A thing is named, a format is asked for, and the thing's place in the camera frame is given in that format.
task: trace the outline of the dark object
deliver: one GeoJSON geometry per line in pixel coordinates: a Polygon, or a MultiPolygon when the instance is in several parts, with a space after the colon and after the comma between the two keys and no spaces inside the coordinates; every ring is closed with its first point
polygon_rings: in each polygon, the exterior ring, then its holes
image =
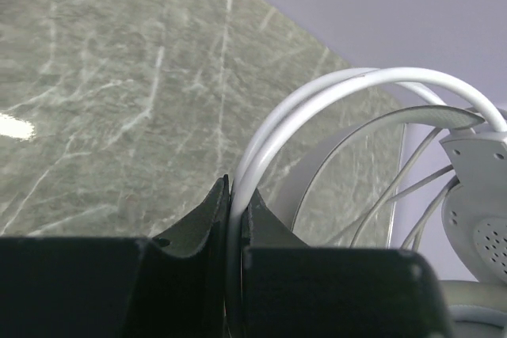
{"type": "MultiPolygon", "coordinates": [[[[221,338],[229,202],[224,177],[153,239],[0,239],[0,337],[221,338]]],[[[417,254],[310,248],[258,192],[242,246],[246,338],[452,336],[417,254]]]]}

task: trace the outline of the screw hole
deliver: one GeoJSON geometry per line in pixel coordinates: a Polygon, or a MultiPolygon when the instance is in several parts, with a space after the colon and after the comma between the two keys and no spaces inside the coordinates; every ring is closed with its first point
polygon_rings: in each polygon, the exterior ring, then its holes
{"type": "Polygon", "coordinates": [[[167,247],[171,244],[169,239],[165,239],[164,237],[154,237],[153,241],[158,244],[159,247],[167,247]]]}

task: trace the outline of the black plastic part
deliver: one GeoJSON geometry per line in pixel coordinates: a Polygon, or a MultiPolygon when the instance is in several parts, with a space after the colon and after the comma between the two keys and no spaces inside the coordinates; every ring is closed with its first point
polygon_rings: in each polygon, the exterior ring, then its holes
{"type": "Polygon", "coordinates": [[[0,337],[223,336],[229,187],[153,240],[0,239],[0,337]]]}
{"type": "Polygon", "coordinates": [[[416,253],[307,247],[258,193],[244,218],[247,338],[453,336],[436,277],[416,253]]]}

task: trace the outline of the marble floor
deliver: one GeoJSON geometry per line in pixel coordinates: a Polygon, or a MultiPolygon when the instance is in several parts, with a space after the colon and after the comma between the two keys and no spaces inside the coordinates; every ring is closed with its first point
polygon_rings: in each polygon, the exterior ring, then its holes
{"type": "MultiPolygon", "coordinates": [[[[278,102],[346,67],[263,0],[0,0],[0,234],[157,234],[233,173],[278,102]]],[[[397,107],[373,89],[316,116],[265,174],[267,203],[318,140],[397,107]]],[[[394,176],[401,133],[336,158],[297,234],[319,244],[355,220],[394,176]]]]}

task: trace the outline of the perforated metal plate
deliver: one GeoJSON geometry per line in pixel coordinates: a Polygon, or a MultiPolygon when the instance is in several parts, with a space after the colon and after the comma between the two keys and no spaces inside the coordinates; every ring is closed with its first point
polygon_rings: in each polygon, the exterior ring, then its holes
{"type": "Polygon", "coordinates": [[[477,280],[507,283],[507,192],[454,188],[442,207],[452,248],[477,280]]]}

